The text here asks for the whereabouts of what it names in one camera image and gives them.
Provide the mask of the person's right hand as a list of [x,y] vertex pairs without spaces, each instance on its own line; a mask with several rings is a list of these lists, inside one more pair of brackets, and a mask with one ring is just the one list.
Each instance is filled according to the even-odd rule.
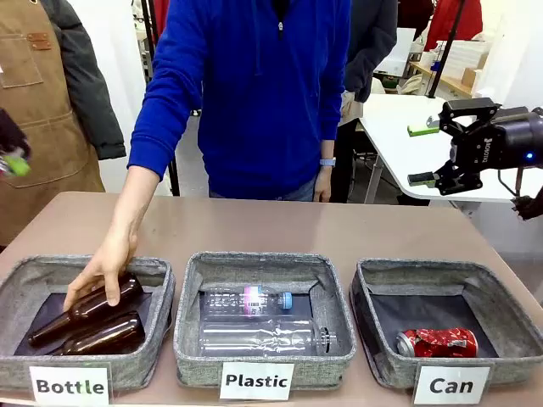
[[119,276],[134,255],[137,231],[134,223],[111,225],[97,252],[68,286],[63,311],[70,309],[94,288],[100,287],[104,288],[109,306],[116,306],[120,302]]

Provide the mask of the person's left hand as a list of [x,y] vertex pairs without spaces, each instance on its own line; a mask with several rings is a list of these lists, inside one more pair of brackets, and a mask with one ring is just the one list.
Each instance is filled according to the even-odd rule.
[[313,201],[318,203],[328,203],[332,195],[332,173],[333,168],[323,166],[316,177]]

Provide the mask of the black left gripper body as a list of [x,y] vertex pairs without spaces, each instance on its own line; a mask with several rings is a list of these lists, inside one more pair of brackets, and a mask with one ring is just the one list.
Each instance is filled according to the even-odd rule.
[[1,157],[21,159],[25,164],[31,156],[31,148],[25,133],[5,109],[1,109]]

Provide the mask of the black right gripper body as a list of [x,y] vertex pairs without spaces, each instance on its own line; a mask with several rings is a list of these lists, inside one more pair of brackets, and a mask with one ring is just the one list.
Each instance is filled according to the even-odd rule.
[[542,166],[542,111],[478,120],[451,139],[450,162],[465,173]]

